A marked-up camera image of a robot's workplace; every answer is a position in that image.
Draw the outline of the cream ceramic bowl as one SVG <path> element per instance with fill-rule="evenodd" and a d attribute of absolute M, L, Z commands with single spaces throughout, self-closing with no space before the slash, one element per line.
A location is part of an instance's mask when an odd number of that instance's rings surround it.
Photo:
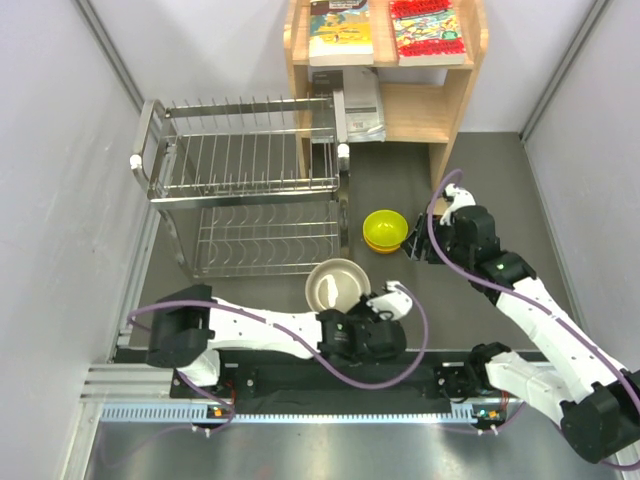
<path fill-rule="evenodd" d="M 346 313 L 362 295 L 371 293 L 366 272 L 355 262 L 332 258 L 321 262 L 308 275 L 305 299 L 312 311 L 336 309 Z"/>

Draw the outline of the steel two-tier dish rack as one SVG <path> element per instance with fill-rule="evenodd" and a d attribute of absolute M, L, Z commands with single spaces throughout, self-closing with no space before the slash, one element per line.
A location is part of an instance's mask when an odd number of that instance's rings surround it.
<path fill-rule="evenodd" d="M 191 280 L 306 274 L 350 254 L 342 91 L 146 101 L 129 164 Z"/>

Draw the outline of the orange bowl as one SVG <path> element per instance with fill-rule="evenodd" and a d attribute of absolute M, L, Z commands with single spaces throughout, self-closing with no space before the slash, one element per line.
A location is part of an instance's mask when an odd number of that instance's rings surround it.
<path fill-rule="evenodd" d="M 364 238 L 364 242 L 373 252 L 383 255 L 394 253 L 400 249 L 400 244 L 390 247 L 380 246 L 372 243 L 367 237 Z"/>

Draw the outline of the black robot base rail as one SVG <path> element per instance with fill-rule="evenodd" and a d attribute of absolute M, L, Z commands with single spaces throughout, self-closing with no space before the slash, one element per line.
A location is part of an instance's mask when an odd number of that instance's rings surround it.
<path fill-rule="evenodd" d="M 244 415 L 367 415 L 448 413 L 450 402 L 505 404 L 497 391 L 474 389 L 464 371 L 465 350 L 431 350 L 404 380 L 384 389 L 354 387 L 316 360 L 283 353 L 221 353 L 216 383 L 204 391 L 232 401 Z"/>

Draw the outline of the lime green bowl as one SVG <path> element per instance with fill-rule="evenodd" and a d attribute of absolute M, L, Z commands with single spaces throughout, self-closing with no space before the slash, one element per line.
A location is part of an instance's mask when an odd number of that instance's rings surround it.
<path fill-rule="evenodd" d="M 390 247 L 400 244 L 407 238 L 409 226 L 403 215 L 388 209 L 370 213 L 362 225 L 363 238 L 372 243 Z"/>

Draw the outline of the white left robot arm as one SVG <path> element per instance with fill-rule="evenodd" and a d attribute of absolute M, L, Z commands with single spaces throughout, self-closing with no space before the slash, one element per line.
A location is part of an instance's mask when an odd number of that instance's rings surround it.
<path fill-rule="evenodd" d="M 396 281 L 383 294 L 363 294 L 347 311 L 283 313 L 242 307 L 196 285 L 162 299 L 153 308 L 148 365 L 185 374 L 205 396 L 226 387 L 222 354 L 268 351 L 332 366 L 397 357 L 406 348 L 400 320 L 413 301 Z"/>

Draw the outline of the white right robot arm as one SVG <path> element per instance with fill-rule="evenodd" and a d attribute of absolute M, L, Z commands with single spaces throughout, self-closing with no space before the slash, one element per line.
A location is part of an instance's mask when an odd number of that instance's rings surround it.
<path fill-rule="evenodd" d="M 486 208 L 448 219 L 421 213 L 402 248 L 415 261 L 446 264 L 511 319 L 551 364 L 540 369 L 510 347 L 475 346 L 464 363 L 469 388 L 513 394 L 543 413 L 573 450 L 599 463 L 639 440 L 639 374 L 599 347 L 569 318 L 536 271 L 504 250 Z"/>

